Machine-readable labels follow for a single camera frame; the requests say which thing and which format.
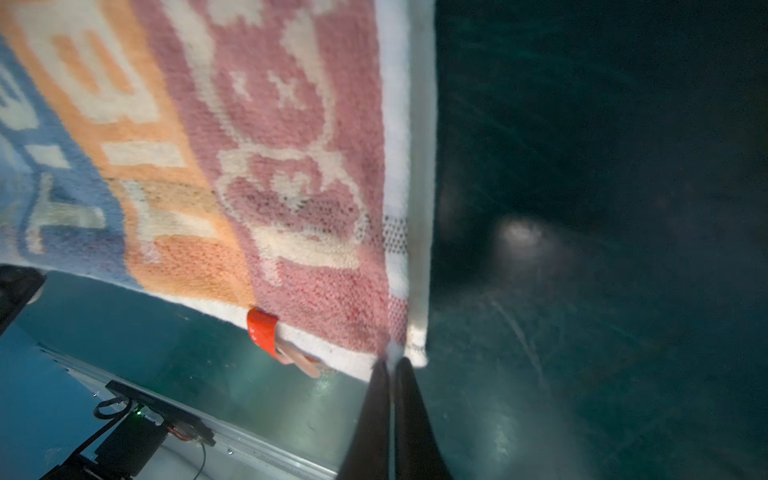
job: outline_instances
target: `towel pattern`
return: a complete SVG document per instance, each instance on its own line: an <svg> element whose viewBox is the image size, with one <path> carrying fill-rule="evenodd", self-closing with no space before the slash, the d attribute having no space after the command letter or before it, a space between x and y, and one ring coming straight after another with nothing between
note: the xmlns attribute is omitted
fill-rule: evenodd
<svg viewBox="0 0 768 480"><path fill-rule="evenodd" d="M243 328L259 306L365 378L408 316L408 100L382 86L408 65L382 66L377 9L4 2L0 261Z"/></svg>

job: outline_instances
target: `blue towel section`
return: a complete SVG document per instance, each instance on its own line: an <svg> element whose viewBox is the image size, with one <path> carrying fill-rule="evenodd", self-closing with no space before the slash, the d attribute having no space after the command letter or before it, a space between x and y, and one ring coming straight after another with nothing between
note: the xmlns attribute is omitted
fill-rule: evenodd
<svg viewBox="0 0 768 480"><path fill-rule="evenodd" d="M0 261L140 288L125 267L120 204L2 40L0 243Z"/></svg>

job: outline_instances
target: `black cable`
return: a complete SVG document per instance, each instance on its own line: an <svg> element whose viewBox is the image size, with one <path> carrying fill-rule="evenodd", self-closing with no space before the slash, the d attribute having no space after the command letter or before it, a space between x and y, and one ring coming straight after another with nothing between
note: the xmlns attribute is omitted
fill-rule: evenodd
<svg viewBox="0 0 768 480"><path fill-rule="evenodd" d="M192 480L197 480L197 477L200 476L201 473L203 473L203 468L205 468L205 445L200 442L200 446L203 447L203 464L200 465L200 470L197 471L197 475L192 478Z"/></svg>
<svg viewBox="0 0 768 480"><path fill-rule="evenodd" d="M124 397L124 396L116 396L113 399L99 402L98 405L96 405L96 408L94 409L94 417L96 417L99 420L113 419L114 417L120 415L123 412L123 410L120 410L118 412L112 412L112 413L101 413L100 410L103 409L104 407L108 407L110 405L114 405L115 403L122 403L122 402L126 402L128 405L130 405L130 401L128 400L127 397Z"/></svg>
<svg viewBox="0 0 768 480"><path fill-rule="evenodd" d="M125 402L125 403L126 403L126 406L125 406L125 408L124 408L124 409L122 409L120 412L115 412L114 414L111 414L111 413L109 413L109 414L105 415L105 414L103 414L103 413L101 413L101 412L99 412L99 411L98 411L98 410L99 410L99 409L100 409L102 406L109 406L109 405L113 405L113 404L115 404L115 403L120 403L120 402ZM99 403L99 404L96 406L96 408L94 409L94 416L95 416L97 419L98 419L98 418L102 418L102 419L112 419L112 420L111 420L111 421L110 421L110 422L109 422L107 425L104 425L104 426L103 426L103 427L101 427L101 428L100 428L98 431L96 431L96 433L95 433L95 434L93 434L93 435L91 435L90 437L88 437L88 440L86 440L85 442L82 442L82 443L80 444L80 446L79 446L79 447L77 447L77 448L74 450L74 452L72 452L72 453L69 455L69 457L67 458L66 462L71 462L71 461L73 461L73 460L74 460L74 459L75 459L75 458L76 458L78 455L80 455L80 452L82 452L83 450L85 450L85 449L86 449L86 448L87 448L87 447L88 447L88 446L89 446L91 443L93 443L93 442L94 442L94 441L95 441L97 438L99 438L100 436L102 436L102 435L103 435L103 434L104 434L104 433L105 433L107 430L109 430L109 429L111 429L112 427L114 427L115 425L117 425L117 423L118 423L118 422L120 422L120 421L123 419L123 417L125 417L125 416L126 416L126 415L127 415L127 414L128 414L130 411L131 411L131 410L132 410L132 408L131 408L131 407L133 406L133 404L134 404L134 403L133 403L133 401L132 401L132 400L130 400L130 399L128 399L128 398L126 398L126 397L124 397L124 396L118 396L118 397L114 397L113 399L110 399L110 400L105 400L104 402L100 402L100 403Z"/></svg>

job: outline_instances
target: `metal frame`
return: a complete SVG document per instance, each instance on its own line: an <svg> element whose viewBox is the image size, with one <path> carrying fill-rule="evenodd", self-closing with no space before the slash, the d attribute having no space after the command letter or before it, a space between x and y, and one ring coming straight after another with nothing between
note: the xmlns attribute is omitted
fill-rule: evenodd
<svg viewBox="0 0 768 480"><path fill-rule="evenodd" d="M205 425L214 431L215 449L233 456L242 463L254 467L272 478L278 480L333 480L336 477L336 472L330 468L323 467L272 445L269 441L258 435L242 430L230 423L222 422L205 412L192 409L189 406L147 390L135 383L128 382L86 362L56 352L41 343L38 343L37 347L67 370L76 380L91 390L94 396L103 399L111 398L113 395L105 386L110 380L116 380L200 417Z"/></svg>

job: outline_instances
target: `white fabric edge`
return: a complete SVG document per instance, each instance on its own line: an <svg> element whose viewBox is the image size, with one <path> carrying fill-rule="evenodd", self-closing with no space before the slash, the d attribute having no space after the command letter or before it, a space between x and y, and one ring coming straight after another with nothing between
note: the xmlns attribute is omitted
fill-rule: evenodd
<svg viewBox="0 0 768 480"><path fill-rule="evenodd" d="M434 0L411 0L411 181L408 209L409 301L406 356L427 364L429 272L435 219L437 74Z"/></svg>
<svg viewBox="0 0 768 480"><path fill-rule="evenodd" d="M191 309L232 323L242 329L247 329L248 309L242 306L216 300L194 299L165 295L163 293L150 293L150 295L167 302L188 306ZM284 342L292 343L297 349L311 355L333 369L360 379L363 382L368 382L371 378L373 364L377 358L372 353L353 352L283 322L277 323L275 336Z"/></svg>
<svg viewBox="0 0 768 480"><path fill-rule="evenodd" d="M378 357L373 353L354 352L318 336L297 329L283 322L277 323L275 334L283 341L291 342L296 348L309 353L332 369L368 382L373 364Z"/></svg>

